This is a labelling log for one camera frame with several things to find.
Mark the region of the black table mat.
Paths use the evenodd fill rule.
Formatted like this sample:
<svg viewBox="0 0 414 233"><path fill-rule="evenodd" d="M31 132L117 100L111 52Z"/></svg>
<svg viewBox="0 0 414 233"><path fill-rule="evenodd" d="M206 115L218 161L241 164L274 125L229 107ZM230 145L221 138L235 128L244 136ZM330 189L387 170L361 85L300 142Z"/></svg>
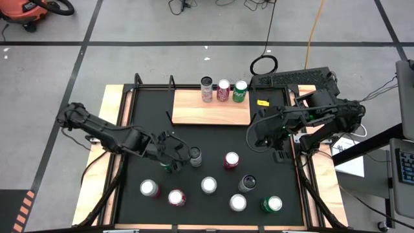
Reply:
<svg viewBox="0 0 414 233"><path fill-rule="evenodd" d="M301 226L303 224L300 191L296 171L291 164L276 163L271 151L256 153L246 145L246 126L172 125L167 116L173 104L171 93L165 90L141 90L135 101L134 124L147 132L159 134L169 131L202 152L198 168L186 165L177 173L165 172L161 165L136 156L127 158L126 178L120 191L117 221L122 224L176 224L176 225L255 225ZM224 157L236 152L239 164L233 170L224 168ZM242 193L239 181L253 175L256 187ZM201 181L213 177L217 189L205 194ZM160 188L158 197L141 194L140 184L146 179L155 181ZM184 206L168 202L172 190L182 190L186 196ZM246 208L235 212L229 207L234 194L246 198ZM260 201L278 196L281 210L267 213Z"/></svg>

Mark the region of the white paper sheet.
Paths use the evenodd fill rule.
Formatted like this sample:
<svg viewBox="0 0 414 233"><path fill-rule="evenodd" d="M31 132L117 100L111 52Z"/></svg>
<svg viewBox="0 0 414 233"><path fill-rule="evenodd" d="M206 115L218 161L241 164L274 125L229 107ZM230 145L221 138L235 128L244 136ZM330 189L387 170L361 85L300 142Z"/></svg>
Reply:
<svg viewBox="0 0 414 233"><path fill-rule="evenodd" d="M358 144L358 142L354 142L352 139L342 137L331 146L331 154L332 156L335 156L339 152L342 152L354 146L355 144ZM342 172L357 177L365 177L364 158L357 157L343 164L336 165L335 170L337 172Z"/></svg>

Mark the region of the grey keyboard console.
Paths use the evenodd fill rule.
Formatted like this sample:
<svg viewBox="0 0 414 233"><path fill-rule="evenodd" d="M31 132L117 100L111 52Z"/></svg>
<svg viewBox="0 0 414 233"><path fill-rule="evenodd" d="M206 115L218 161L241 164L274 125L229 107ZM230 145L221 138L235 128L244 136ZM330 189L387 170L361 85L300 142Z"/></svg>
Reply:
<svg viewBox="0 0 414 233"><path fill-rule="evenodd" d="M396 212L414 219L414 142L389 141Z"/></svg>

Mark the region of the black bar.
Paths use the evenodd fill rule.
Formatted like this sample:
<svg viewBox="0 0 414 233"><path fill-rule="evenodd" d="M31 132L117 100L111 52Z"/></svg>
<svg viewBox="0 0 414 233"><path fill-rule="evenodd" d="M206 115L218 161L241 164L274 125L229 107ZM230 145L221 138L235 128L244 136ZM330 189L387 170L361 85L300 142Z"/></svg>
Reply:
<svg viewBox="0 0 414 233"><path fill-rule="evenodd" d="M359 144L337 153L332 158L333 163L335 166L343 164L386 145L414 150L414 124L399 123Z"/></svg>

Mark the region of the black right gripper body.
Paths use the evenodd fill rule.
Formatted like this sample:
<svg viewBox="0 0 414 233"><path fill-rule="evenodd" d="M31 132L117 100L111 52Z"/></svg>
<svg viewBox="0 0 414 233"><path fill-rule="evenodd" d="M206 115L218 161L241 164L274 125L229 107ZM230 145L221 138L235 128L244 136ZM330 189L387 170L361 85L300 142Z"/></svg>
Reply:
<svg viewBox="0 0 414 233"><path fill-rule="evenodd" d="M260 119L254 126L258 148L282 148L290 134L299 131L300 116L297 113L286 113L282 108L259 110Z"/></svg>

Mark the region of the orange shop vacuum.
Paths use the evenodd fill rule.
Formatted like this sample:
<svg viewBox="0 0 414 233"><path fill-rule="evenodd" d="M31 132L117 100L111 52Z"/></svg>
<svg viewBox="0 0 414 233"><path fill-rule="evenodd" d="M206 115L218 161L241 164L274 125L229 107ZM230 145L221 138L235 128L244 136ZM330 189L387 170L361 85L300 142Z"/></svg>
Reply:
<svg viewBox="0 0 414 233"><path fill-rule="evenodd" d="M27 32L35 32L36 23L47 13L31 0L0 0L0 19L21 25Z"/></svg>

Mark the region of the black perforated computer case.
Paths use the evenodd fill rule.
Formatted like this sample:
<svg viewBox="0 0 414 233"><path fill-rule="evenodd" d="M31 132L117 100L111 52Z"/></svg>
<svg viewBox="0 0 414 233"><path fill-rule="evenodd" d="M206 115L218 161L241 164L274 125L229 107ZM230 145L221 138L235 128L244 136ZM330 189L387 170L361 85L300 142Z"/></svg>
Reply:
<svg viewBox="0 0 414 233"><path fill-rule="evenodd" d="M317 90L326 89L335 96L340 94L336 75L328 67L255 75L251 78L250 85L254 87L314 85Z"/></svg>

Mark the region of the grey monitor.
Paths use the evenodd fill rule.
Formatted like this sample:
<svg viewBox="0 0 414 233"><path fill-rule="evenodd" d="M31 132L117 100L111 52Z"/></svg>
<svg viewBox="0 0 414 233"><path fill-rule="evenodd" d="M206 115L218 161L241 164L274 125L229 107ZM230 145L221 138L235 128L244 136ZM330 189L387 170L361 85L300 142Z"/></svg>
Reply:
<svg viewBox="0 0 414 233"><path fill-rule="evenodd" d="M414 141L414 60L396 62L403 135Z"/></svg>

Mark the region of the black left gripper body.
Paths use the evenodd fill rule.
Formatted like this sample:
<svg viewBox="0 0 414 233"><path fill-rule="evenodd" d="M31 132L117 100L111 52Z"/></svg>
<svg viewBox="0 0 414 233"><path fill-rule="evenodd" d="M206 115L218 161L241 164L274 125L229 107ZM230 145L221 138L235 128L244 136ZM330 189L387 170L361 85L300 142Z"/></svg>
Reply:
<svg viewBox="0 0 414 233"><path fill-rule="evenodd" d="M147 158L164 164L185 163L190 160L190 147L169 131L163 131L157 137L153 133L147 135L150 139L147 145Z"/></svg>

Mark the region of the wooden shelf with black legs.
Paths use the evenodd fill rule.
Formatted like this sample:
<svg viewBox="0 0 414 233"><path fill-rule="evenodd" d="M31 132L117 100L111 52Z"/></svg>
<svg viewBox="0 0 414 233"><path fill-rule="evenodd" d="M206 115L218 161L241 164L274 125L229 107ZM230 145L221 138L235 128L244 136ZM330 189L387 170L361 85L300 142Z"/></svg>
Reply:
<svg viewBox="0 0 414 233"><path fill-rule="evenodd" d="M250 123L249 93L243 102L232 100L233 91L227 102L216 99L203 102L200 90L177 89L174 94L172 122L174 124L235 125L247 126Z"/></svg>

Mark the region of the black mat with orange stripes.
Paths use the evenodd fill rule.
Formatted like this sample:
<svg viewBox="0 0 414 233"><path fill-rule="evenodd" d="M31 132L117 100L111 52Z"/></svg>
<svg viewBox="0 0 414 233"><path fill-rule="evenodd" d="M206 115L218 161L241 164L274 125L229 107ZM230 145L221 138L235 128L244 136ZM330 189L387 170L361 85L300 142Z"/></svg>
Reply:
<svg viewBox="0 0 414 233"><path fill-rule="evenodd" d="M23 233L35 196L33 190L0 190L0 233Z"/></svg>

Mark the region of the tall silver energy drink can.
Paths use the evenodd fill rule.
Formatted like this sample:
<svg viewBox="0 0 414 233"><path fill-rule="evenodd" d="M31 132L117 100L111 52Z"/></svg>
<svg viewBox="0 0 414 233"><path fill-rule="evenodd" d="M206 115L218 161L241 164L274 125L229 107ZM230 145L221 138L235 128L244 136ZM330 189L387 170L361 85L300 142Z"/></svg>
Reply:
<svg viewBox="0 0 414 233"><path fill-rule="evenodd" d="M201 79L201 94L204 102L211 102L213 98L213 80L209 76Z"/></svg>
<svg viewBox="0 0 414 233"><path fill-rule="evenodd" d="M245 175L238 184L238 190L247 193L253 190L257 185L257 180L253 175Z"/></svg>

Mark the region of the red Coca-Cola Star Wars can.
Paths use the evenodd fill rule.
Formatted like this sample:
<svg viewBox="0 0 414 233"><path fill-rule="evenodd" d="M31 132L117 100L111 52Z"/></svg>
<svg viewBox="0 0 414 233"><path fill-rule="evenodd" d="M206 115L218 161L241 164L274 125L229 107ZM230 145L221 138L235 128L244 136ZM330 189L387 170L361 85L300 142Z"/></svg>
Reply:
<svg viewBox="0 0 414 233"><path fill-rule="evenodd" d="M229 152L224 157L224 168L227 170L235 169L239 164L239 156L236 152Z"/></svg>

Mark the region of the pink and silver can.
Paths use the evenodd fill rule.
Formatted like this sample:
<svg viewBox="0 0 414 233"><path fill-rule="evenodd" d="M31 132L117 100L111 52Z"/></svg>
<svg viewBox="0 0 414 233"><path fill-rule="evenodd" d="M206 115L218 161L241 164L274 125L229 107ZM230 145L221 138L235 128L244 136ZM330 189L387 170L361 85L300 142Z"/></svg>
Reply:
<svg viewBox="0 0 414 233"><path fill-rule="evenodd" d="M246 198L241 194L234 194L229 200L229 207L235 212L242 212L246 208Z"/></svg>
<svg viewBox="0 0 414 233"><path fill-rule="evenodd" d="M217 189L217 181L213 177L205 177L201 181L201 189L205 194L213 194Z"/></svg>
<svg viewBox="0 0 414 233"><path fill-rule="evenodd" d="M155 181L146 179L140 184L140 192L147 197L158 197L160 195L160 188Z"/></svg>

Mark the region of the silver Celsius Peach Vibe can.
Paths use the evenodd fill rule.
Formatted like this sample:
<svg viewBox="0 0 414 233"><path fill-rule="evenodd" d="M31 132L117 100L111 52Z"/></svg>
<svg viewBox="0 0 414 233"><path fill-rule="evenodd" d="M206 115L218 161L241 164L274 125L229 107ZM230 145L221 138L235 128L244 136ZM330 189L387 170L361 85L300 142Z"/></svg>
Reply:
<svg viewBox="0 0 414 233"><path fill-rule="evenodd" d="M202 153L198 147L190 148L190 164L195 168L202 164Z"/></svg>

